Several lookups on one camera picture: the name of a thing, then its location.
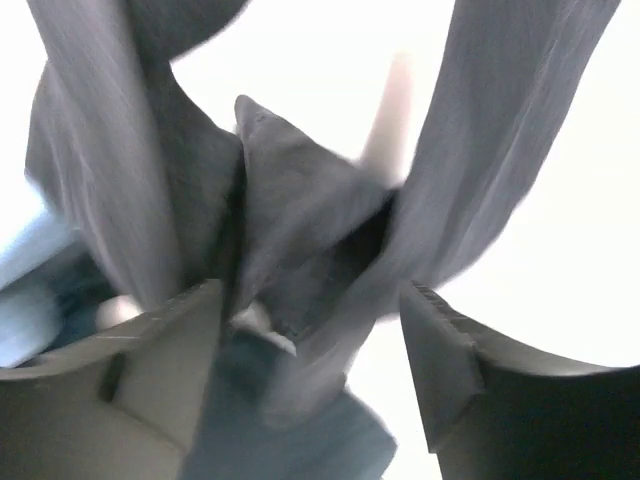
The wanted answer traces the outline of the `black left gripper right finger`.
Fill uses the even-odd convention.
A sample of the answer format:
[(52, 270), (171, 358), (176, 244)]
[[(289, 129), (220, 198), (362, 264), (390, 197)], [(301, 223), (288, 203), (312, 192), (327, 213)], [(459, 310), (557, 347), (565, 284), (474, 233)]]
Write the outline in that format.
[(448, 480), (635, 479), (639, 370), (514, 340), (410, 285), (400, 317), (429, 451)]

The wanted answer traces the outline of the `black denim trousers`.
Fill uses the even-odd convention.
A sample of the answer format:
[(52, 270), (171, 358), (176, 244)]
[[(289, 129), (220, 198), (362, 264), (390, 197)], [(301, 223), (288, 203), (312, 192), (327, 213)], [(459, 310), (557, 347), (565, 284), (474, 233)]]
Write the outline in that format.
[(29, 176), (96, 262), (147, 310), (207, 278), (223, 314), (253, 302), (295, 344), (262, 397), (284, 427), (343, 387), (400, 287), (472, 265), (527, 195), (614, 1), (455, 4), (402, 185), (355, 166), (247, 96), (217, 127), (170, 63), (239, 1), (33, 1), (47, 52)]

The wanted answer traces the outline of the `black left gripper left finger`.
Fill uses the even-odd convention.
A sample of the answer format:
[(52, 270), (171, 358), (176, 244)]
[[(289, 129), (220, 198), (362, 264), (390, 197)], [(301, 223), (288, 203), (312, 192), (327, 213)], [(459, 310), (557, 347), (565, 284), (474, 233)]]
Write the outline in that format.
[(175, 479), (218, 346), (221, 285), (1, 372), (4, 479)]

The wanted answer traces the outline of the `pink plastic hanger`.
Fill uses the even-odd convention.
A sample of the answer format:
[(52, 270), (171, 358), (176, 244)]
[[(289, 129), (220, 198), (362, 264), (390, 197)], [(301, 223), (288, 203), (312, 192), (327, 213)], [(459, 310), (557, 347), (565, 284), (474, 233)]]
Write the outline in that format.
[(407, 51), (399, 51), (394, 56), (359, 160), (361, 167), (387, 187), (401, 184), (411, 163), (407, 144), (414, 94), (412, 63)]

